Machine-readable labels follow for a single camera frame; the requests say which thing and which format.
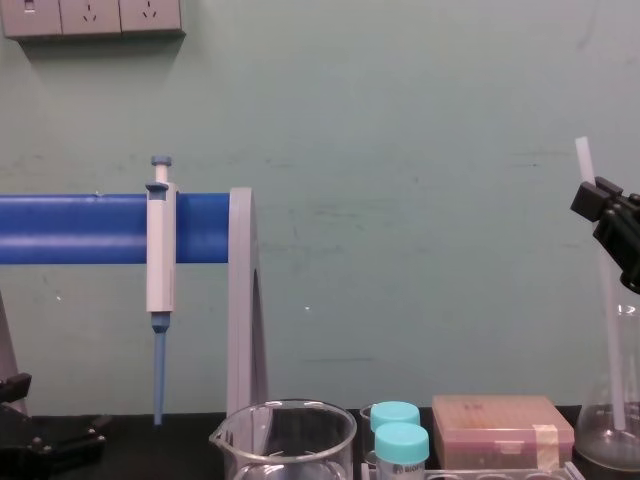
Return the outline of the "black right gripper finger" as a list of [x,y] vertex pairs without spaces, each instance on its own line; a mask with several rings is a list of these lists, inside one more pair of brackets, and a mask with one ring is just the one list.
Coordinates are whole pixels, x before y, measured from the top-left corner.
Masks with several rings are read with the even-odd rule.
[[639,221],[638,193],[625,194],[622,187],[601,176],[595,177],[595,186],[605,192],[605,200],[596,222],[603,220],[606,212],[614,212],[618,216],[626,215],[631,220]]
[[583,181],[573,199],[570,209],[595,224],[593,237],[601,244],[612,260],[621,269],[620,282],[630,291],[639,293],[639,221],[626,215],[618,216],[606,212],[603,220],[596,222],[598,212],[605,200],[605,192],[595,182]]

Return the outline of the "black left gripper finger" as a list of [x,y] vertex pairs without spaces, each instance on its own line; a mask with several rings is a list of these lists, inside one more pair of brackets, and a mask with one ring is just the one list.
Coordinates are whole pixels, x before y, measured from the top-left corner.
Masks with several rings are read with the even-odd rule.
[[27,445],[50,458],[72,458],[100,454],[112,417],[33,417],[35,431],[27,436]]
[[29,394],[32,376],[19,373],[1,381],[1,435],[18,434],[30,419],[25,399]]

